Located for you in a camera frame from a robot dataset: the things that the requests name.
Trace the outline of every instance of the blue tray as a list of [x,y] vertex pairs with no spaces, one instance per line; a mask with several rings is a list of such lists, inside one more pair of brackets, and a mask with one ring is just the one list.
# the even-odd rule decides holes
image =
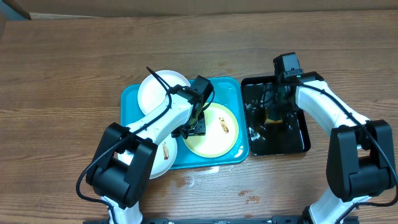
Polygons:
[[[177,138],[177,158],[171,169],[183,169],[222,164],[237,164],[245,160],[249,154],[249,140],[246,120],[243,111],[241,87],[231,77],[209,78],[215,89],[215,103],[224,105],[235,115],[239,125],[239,135],[234,147],[225,155],[216,158],[205,158],[193,153],[184,143],[182,137]],[[138,106],[137,94],[140,84],[127,87],[121,97],[121,125],[126,126],[144,117]]]

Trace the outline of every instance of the food item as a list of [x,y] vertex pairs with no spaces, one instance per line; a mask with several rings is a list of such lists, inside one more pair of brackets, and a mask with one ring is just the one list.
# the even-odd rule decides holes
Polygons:
[[221,127],[223,128],[225,134],[228,134],[229,133],[229,129],[228,129],[228,127],[227,127],[227,125],[226,125],[226,123],[224,121],[224,118],[219,117],[218,119],[220,121]]
[[167,148],[166,142],[163,142],[163,156],[164,160],[169,159],[169,149]]

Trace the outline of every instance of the black container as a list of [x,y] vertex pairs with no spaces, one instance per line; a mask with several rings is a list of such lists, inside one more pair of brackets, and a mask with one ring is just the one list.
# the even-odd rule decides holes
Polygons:
[[303,110],[280,113],[280,121],[266,123],[272,111],[261,108],[260,102],[264,85],[271,83],[276,83],[275,76],[245,78],[241,83],[251,152],[255,156],[307,152],[311,143]]

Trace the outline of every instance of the wooden table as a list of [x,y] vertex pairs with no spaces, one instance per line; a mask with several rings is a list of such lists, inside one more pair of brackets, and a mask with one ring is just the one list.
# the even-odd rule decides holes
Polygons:
[[[241,81],[273,75],[272,59],[295,51],[305,71],[398,133],[397,21],[398,11],[345,11],[8,22],[0,45],[0,223],[108,216],[76,196],[76,179],[105,127],[119,122],[122,91],[143,81],[146,66]],[[307,123],[306,154],[169,171],[150,181],[141,211],[173,219],[301,214],[327,187],[329,139],[309,116]],[[85,183],[82,191],[96,196]],[[393,196],[388,190],[373,201]],[[394,223],[397,208],[355,215]]]

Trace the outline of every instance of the white plate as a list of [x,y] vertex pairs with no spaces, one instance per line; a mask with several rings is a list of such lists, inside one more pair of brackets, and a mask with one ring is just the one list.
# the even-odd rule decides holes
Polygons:
[[[170,86],[180,84],[181,86],[191,86],[188,80],[181,74],[171,70],[161,70],[156,72]],[[153,75],[149,75],[141,83],[138,89],[138,106],[147,115],[158,107],[166,98],[166,91]]]
[[234,114],[225,106],[212,103],[205,110],[206,134],[184,139],[191,151],[199,156],[222,156],[234,147],[239,127]]
[[[164,156],[164,150],[165,150],[164,144],[169,150],[169,157],[167,159]],[[123,161],[125,164],[130,164],[133,157],[134,155],[126,152],[118,155],[118,159]],[[153,179],[156,177],[160,177],[161,175],[166,173],[173,165],[176,157],[177,157],[177,140],[175,140],[175,138],[172,138],[172,136],[169,135],[157,147],[154,165],[152,166],[152,171],[150,172],[149,178]]]

